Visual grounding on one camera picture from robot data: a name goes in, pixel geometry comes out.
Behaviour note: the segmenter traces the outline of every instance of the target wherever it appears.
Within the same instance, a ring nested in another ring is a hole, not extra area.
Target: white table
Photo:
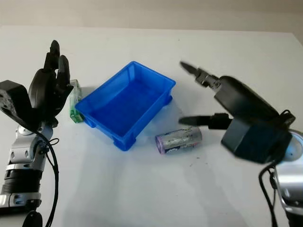
[[[155,134],[178,127],[182,114],[213,114],[223,108],[214,93],[178,65],[186,60],[211,73],[233,75],[278,111],[290,109],[303,129],[303,48],[289,33],[76,27],[0,28],[0,80],[25,85],[39,68],[53,39],[70,62],[71,78],[92,91],[129,61],[138,61],[174,80],[173,102],[122,152],[85,124],[74,124],[68,105],[58,115],[54,137],[60,194],[54,227],[260,227],[270,213],[258,184],[262,166],[235,159],[220,145],[223,131],[201,128],[203,145],[161,156]],[[17,124],[0,114],[0,172],[4,176]],[[46,165],[41,181],[44,223],[53,202],[54,179]],[[279,202],[280,226],[287,220]]]

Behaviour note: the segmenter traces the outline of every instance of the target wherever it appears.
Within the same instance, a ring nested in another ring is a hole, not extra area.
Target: white wall
[[[292,32],[301,0],[0,0],[1,25]]]

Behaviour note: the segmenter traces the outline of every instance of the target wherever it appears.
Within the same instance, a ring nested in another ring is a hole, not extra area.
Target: table surface
[[[258,184],[262,166],[236,159],[223,148],[224,131],[202,127],[200,147],[167,156],[158,153],[154,136],[178,128],[181,115],[224,112],[214,93],[180,68],[180,60],[217,76],[240,79],[279,112],[290,109],[297,116],[293,128],[302,129],[303,48],[292,34],[4,26],[0,28],[0,80],[10,79],[28,89],[53,39],[69,59],[71,79],[79,81],[84,94],[130,61],[177,82],[171,104],[146,126],[128,152],[120,151],[98,130],[74,124],[65,105],[53,135],[60,138],[54,147],[60,193],[53,226],[270,226]],[[0,122],[4,176],[17,124],[4,114]],[[47,164],[38,209],[44,223],[53,191],[53,172]],[[276,216],[281,226],[287,225],[279,203]]]

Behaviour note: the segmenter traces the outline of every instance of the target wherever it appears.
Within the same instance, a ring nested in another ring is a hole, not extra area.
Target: black cable
[[[49,142],[53,142],[54,140],[56,140],[56,142],[55,143],[52,143],[51,145],[52,146],[54,146],[54,145],[56,145],[57,143],[59,143],[59,138],[53,138],[53,139],[51,139]]]
[[[39,133],[37,131],[35,132],[35,134],[37,136],[39,136],[41,139],[43,139],[43,141],[49,147],[50,152],[51,152],[52,157],[53,157],[53,163],[52,163],[51,160],[49,159],[48,155],[46,154],[46,157],[47,157],[48,161],[52,165],[53,172],[54,172],[54,177],[55,177],[55,192],[54,192],[54,197],[53,197],[53,206],[52,206],[51,213],[49,215],[49,218],[48,218],[46,226],[45,226],[45,227],[50,227],[52,225],[52,222],[53,222],[53,217],[54,217],[54,214],[55,214],[55,210],[56,210],[56,206],[57,206],[57,201],[58,201],[58,194],[59,194],[59,167],[58,167],[58,162],[57,162],[55,151],[53,150],[53,146],[51,145],[50,141],[48,141],[48,139],[43,134],[41,134],[41,133]]]
[[[263,184],[263,175],[266,171],[269,171],[271,168],[274,168],[279,162],[282,161],[284,155],[282,155],[280,158],[278,158],[277,160],[273,161],[271,164],[269,164],[268,166],[266,166],[264,169],[261,170],[261,172],[259,173],[259,183],[260,183],[260,187],[262,189],[262,192],[265,196],[265,199],[267,201],[268,207],[269,207],[269,211],[271,214],[271,222],[272,222],[272,227],[278,227],[277,221],[276,221],[276,216],[275,216],[275,211],[274,211],[274,206],[271,204],[270,198],[268,196],[268,193],[265,189],[265,186]]]
[[[274,189],[273,208],[275,208],[275,204],[276,204],[276,189]]]

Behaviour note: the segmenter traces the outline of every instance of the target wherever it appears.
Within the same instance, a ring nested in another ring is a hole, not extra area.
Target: can
[[[174,150],[194,147],[202,141],[202,133],[198,127],[189,127],[156,136],[156,144],[160,154]]]

